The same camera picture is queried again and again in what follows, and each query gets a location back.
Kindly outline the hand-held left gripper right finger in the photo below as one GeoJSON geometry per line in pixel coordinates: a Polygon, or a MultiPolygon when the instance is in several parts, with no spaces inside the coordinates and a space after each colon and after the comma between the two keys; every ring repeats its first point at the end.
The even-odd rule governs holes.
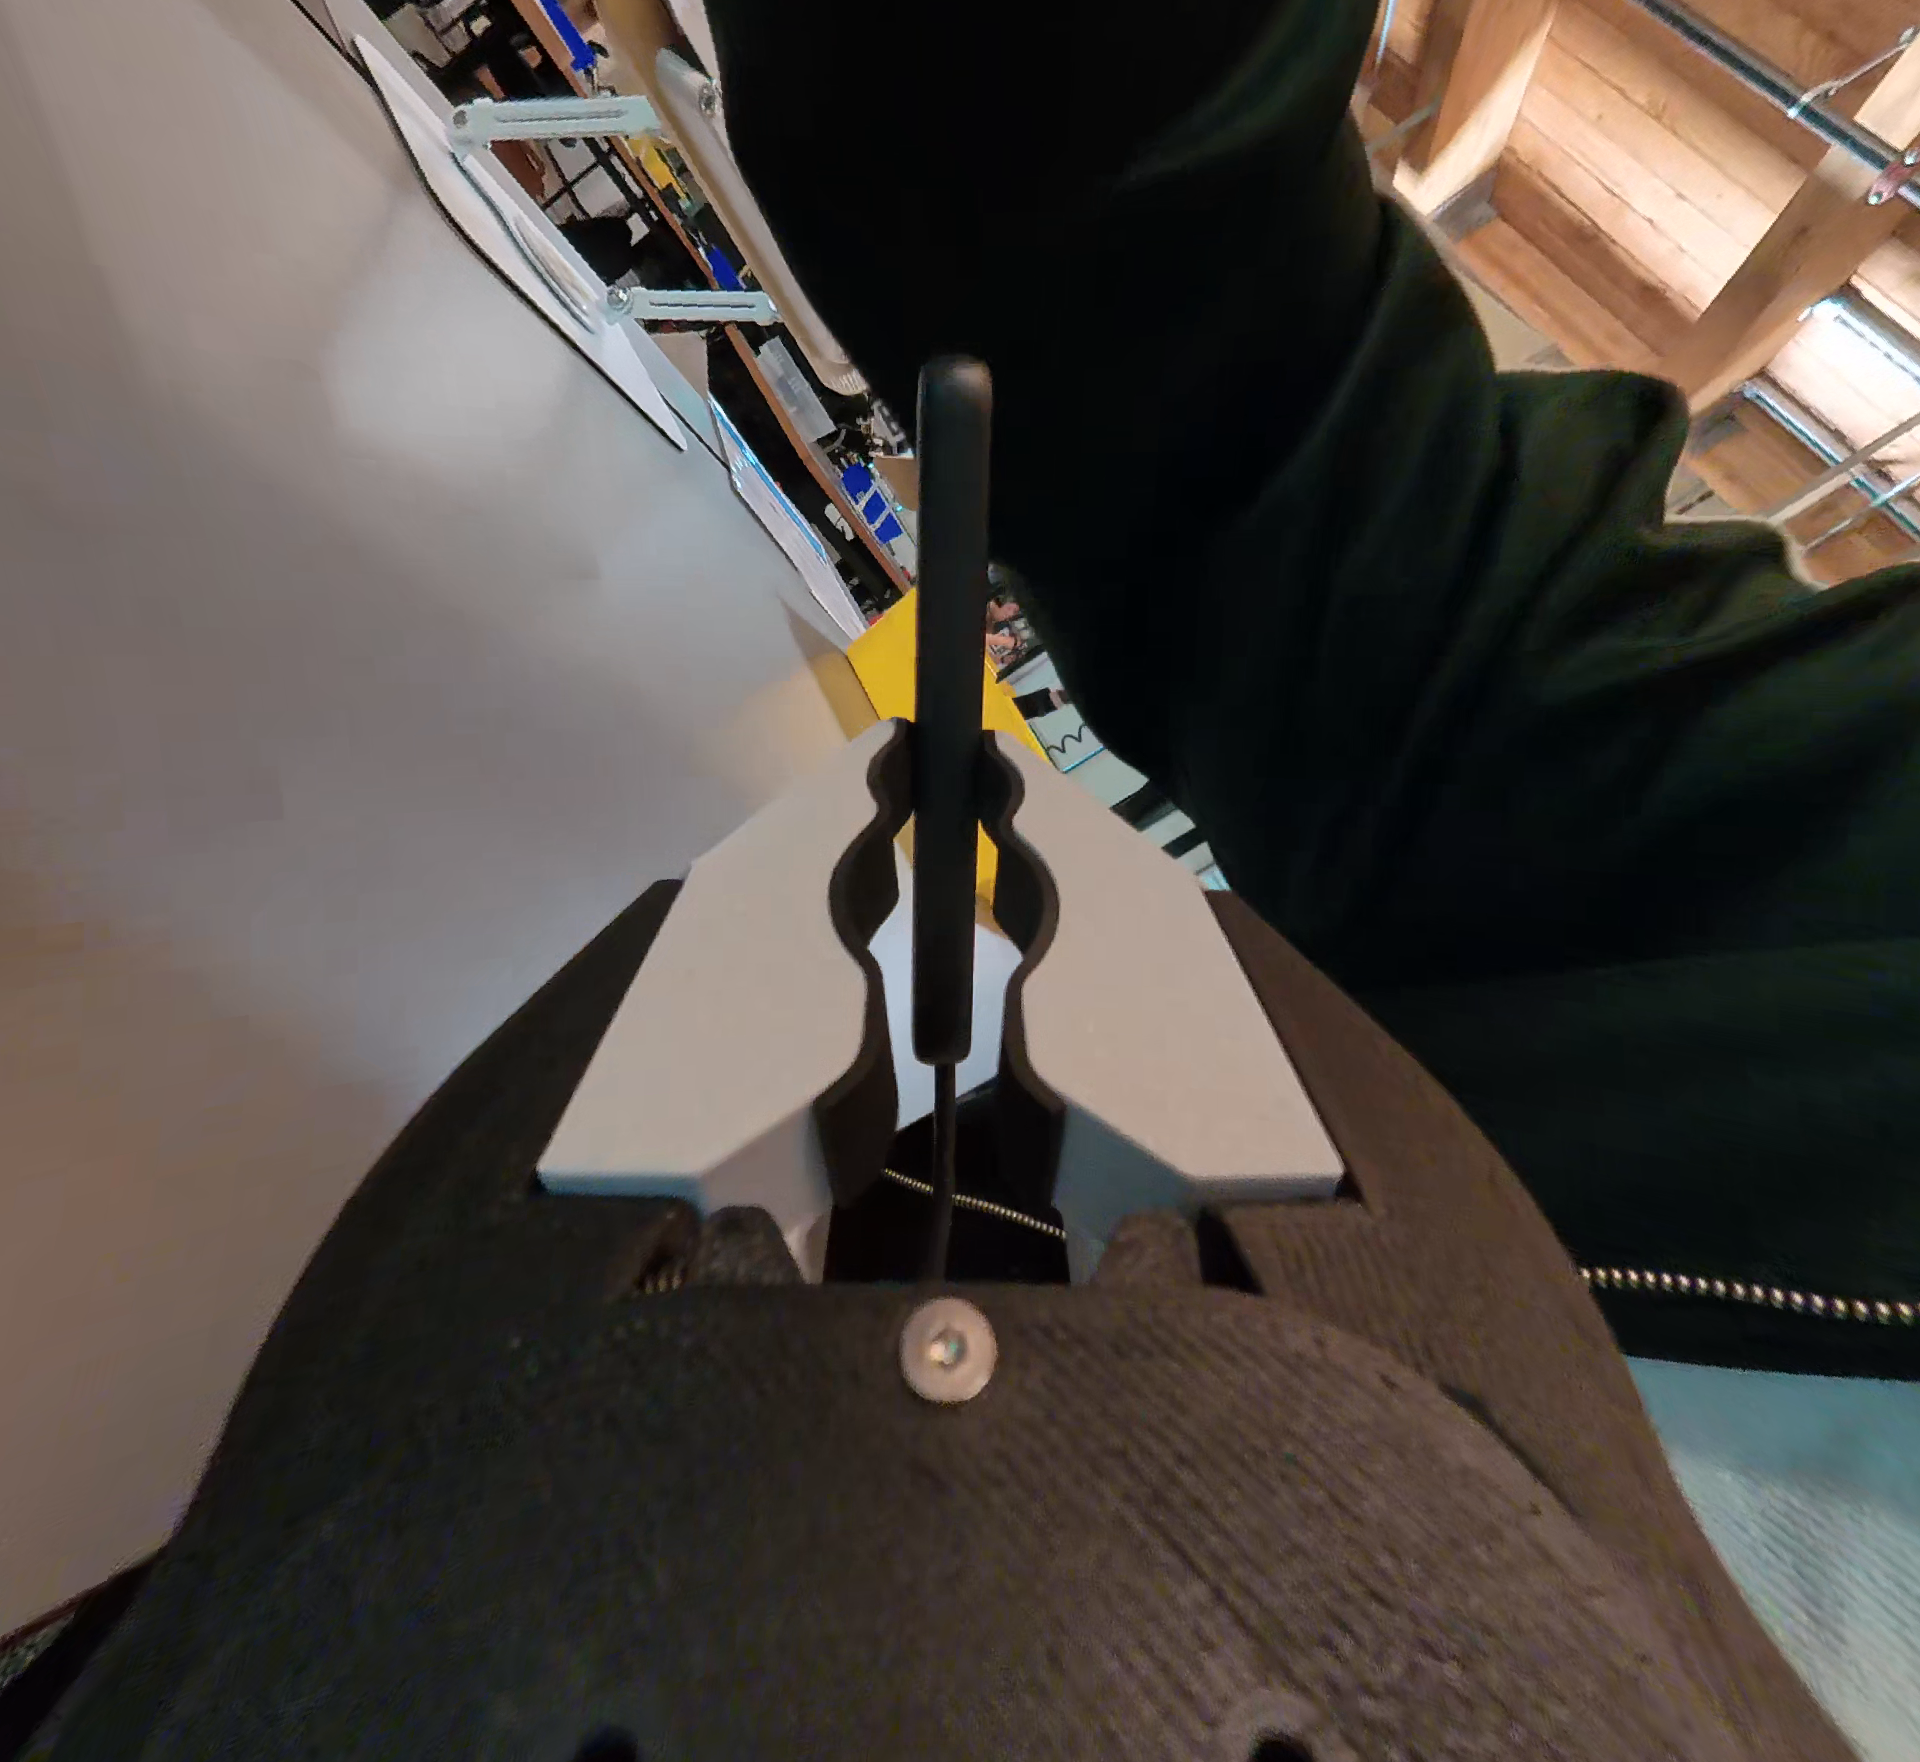
{"type": "Polygon", "coordinates": [[[995,1160],[1025,1203],[1202,1212],[1327,1200],[1340,1160],[1188,870],[993,735],[980,825],[1018,951],[995,1160]]]}

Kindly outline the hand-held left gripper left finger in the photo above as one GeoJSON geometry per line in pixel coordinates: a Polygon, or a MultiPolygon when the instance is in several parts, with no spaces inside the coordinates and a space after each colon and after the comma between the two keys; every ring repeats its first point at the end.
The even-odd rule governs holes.
{"type": "Polygon", "coordinates": [[[907,727],[701,855],[540,1153],[555,1193],[854,1200],[900,1124],[870,942],[900,901],[907,727]]]}

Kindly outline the yellow plastic bin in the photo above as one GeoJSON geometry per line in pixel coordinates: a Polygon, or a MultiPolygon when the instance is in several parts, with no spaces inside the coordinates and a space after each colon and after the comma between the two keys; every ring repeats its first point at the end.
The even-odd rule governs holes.
{"type": "MultiPolygon", "coordinates": [[[[876,623],[847,647],[850,671],[876,720],[913,720],[918,685],[918,592],[907,590],[876,623]]],[[[1014,694],[995,679],[992,649],[981,658],[980,724],[985,733],[1009,735],[1038,765],[1051,767],[1041,740],[1020,715],[1014,694]]],[[[974,917],[999,933],[993,913],[997,851],[985,828],[974,837],[974,917]]]]}

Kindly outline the person's right forearm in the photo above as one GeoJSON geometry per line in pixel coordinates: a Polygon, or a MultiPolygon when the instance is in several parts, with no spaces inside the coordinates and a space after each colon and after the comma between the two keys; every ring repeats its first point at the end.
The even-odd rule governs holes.
{"type": "Polygon", "coordinates": [[[1198,571],[1349,362],[1379,203],[1377,0],[705,0],[733,153],[892,404],[993,384],[993,556],[1057,630],[1198,571]]]}

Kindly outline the green and cream jacket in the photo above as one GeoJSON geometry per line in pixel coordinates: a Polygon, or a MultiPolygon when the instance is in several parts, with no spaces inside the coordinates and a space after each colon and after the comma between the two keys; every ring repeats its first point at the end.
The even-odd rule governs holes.
{"type": "Polygon", "coordinates": [[[997,550],[1228,886],[1638,1276],[1682,1489],[1916,1759],[1916,573],[1667,522],[1667,390],[1498,371],[1360,215],[1116,345],[992,301],[997,550]]]}

